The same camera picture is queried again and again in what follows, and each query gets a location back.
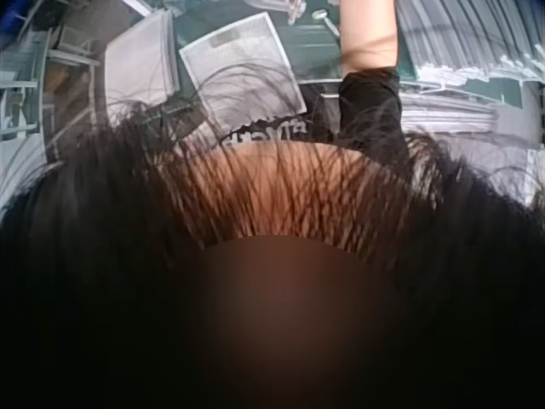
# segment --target black hair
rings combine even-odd
[[[5,209],[2,362],[21,407],[195,407],[210,393],[183,323],[203,249],[258,230],[241,228],[255,220],[254,186],[249,173],[227,189],[213,162],[198,174],[211,147],[181,149],[172,118],[144,117],[137,110],[80,138]],[[399,143],[373,132],[372,158],[373,146]],[[309,148],[320,166],[304,192],[290,189],[278,156],[278,184],[292,200],[287,234],[357,254],[405,300],[353,398],[373,407],[531,401],[545,363],[542,216],[429,137],[402,136],[410,154],[395,172],[362,156],[344,164],[338,194],[319,186],[351,146],[346,135],[328,158]]]

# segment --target black sleeve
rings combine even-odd
[[[348,74],[339,89],[341,129],[369,123],[384,130],[398,130],[401,124],[399,76],[395,68],[381,68]]]
[[[395,68],[348,74],[339,88],[339,107],[339,137],[350,140],[351,148],[384,165],[405,158],[407,147],[401,130],[399,76]]]

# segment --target blue object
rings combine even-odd
[[[26,15],[30,7],[31,0],[11,0],[0,17],[0,32],[17,34],[24,22],[17,18],[16,15]]]

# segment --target table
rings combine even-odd
[[[268,11],[278,33],[280,42],[290,61],[291,68],[300,84],[338,83],[341,81],[341,48],[338,38],[322,21],[313,19],[313,12],[328,11],[330,20],[338,26],[339,9],[327,0],[307,0],[307,9],[293,26],[288,24],[288,15],[283,12],[258,9],[244,0],[147,0],[154,8],[175,8],[174,28],[178,42],[183,47],[192,41],[234,21],[253,14]],[[406,47],[400,38],[398,66],[402,79],[416,80],[416,72]],[[194,92],[186,68],[180,61],[181,87],[184,95]]]

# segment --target person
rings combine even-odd
[[[137,112],[20,190],[0,225],[6,401],[539,398],[542,215],[402,132],[394,6],[340,1],[328,143],[300,126],[288,141],[196,148]]]

